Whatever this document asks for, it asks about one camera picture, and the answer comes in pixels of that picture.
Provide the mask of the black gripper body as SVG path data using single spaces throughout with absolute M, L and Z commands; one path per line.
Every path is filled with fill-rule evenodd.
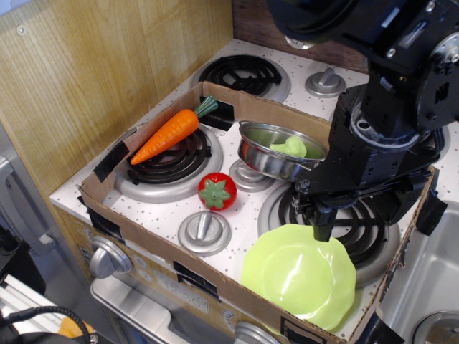
M 312 225 L 315 204 L 347 209 L 373 196 L 386 224 L 399 221 L 430 177 L 431 162 L 417 155 L 420 134 L 440 128 L 426 113 L 428 93 L 416 85 L 350 87 L 333 114 L 326 159 L 296 181 L 295 210 Z

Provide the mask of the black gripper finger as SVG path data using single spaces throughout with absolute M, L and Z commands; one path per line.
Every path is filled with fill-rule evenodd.
M 312 215 L 314 239 L 320 242 L 328 242 L 331 238 L 337 209 L 323 204 L 315 204 Z

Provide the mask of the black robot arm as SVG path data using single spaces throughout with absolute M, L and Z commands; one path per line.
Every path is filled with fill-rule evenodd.
M 385 224 L 419 197 L 458 120 L 456 1 L 269 1 L 279 30 L 308 44 L 362 53 L 369 81 L 339 96 L 326 159 L 298 177 L 294 205 L 331 237 L 337 211 L 366 196 Z

